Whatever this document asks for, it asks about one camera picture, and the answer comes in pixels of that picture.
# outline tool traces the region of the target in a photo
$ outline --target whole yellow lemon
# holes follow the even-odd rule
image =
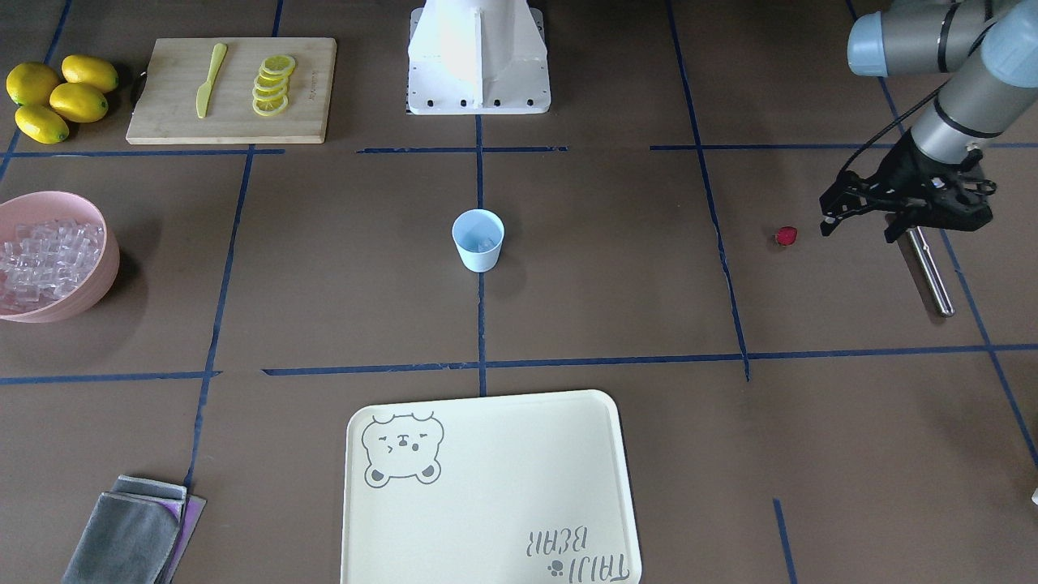
[[[108,113],[108,100],[93,85],[62,83],[51,91],[51,107],[70,121],[97,121]]]
[[[7,94],[18,105],[46,104],[61,79],[42,62],[24,62],[7,74]]]
[[[69,55],[61,61],[61,75],[70,83],[86,83],[107,93],[119,86],[112,63],[89,55]]]
[[[31,104],[18,108],[15,122],[26,136],[44,144],[54,144],[69,137],[69,124],[51,108]]]

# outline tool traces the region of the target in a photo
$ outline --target knife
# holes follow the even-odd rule
[[[216,82],[216,74],[220,71],[220,63],[226,54],[227,46],[223,43],[217,43],[213,47],[213,58],[209,61],[209,76],[206,77],[206,82],[198,86],[198,93],[195,95],[195,110],[199,119],[206,117],[206,112],[209,110],[209,96],[213,92],[213,83]]]

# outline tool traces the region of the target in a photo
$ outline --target bear drawing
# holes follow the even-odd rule
[[[436,455],[443,442],[443,425],[432,414],[428,418],[393,416],[388,422],[373,417],[360,442],[367,451],[364,480],[375,489],[385,486],[389,479],[414,477],[429,484],[440,477]]]

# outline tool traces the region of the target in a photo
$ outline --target light blue cup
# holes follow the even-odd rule
[[[450,233],[466,268],[485,272],[497,262],[504,241],[504,223],[497,215],[486,208],[465,211],[455,219]]]

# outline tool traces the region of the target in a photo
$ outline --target pink bowl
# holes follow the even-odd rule
[[[112,286],[115,274],[119,271],[119,246],[101,211],[78,194],[44,190],[23,194],[0,204],[0,242],[15,239],[15,227],[19,223],[34,224],[51,219],[75,219],[103,226],[105,241],[101,246],[101,258],[98,259],[98,265],[73,294],[64,299],[27,313],[0,309],[0,319],[16,323],[64,321],[98,304]]]

